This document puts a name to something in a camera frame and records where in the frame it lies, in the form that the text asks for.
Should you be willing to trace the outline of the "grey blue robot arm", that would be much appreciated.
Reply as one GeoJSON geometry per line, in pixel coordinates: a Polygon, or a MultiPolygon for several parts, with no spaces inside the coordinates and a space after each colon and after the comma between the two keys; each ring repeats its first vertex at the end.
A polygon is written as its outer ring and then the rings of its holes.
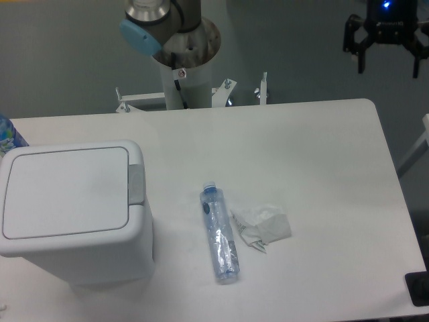
{"type": "MultiPolygon", "coordinates": [[[[373,44],[400,45],[414,57],[413,77],[428,47],[415,35],[428,33],[419,21],[417,1],[367,1],[364,18],[352,14],[345,22],[343,51],[358,58],[365,69],[365,52],[373,44]]],[[[125,19],[119,25],[127,43],[139,53],[154,57],[171,69],[196,68],[219,51],[217,27],[201,16],[200,1],[126,1],[125,19]]]]}

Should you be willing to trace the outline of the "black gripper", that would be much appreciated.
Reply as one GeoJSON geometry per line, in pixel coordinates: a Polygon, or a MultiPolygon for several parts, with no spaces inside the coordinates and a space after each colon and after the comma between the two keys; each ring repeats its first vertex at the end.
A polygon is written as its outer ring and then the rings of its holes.
{"type": "Polygon", "coordinates": [[[428,46],[415,35],[416,30],[428,36],[428,20],[418,22],[417,1],[367,1],[366,19],[352,14],[345,22],[343,52],[358,59],[358,73],[365,70],[365,53],[375,42],[379,44],[402,44],[414,57],[413,78],[418,78],[420,61],[428,59],[428,46]],[[367,36],[360,42],[355,34],[363,28],[367,36]]]}

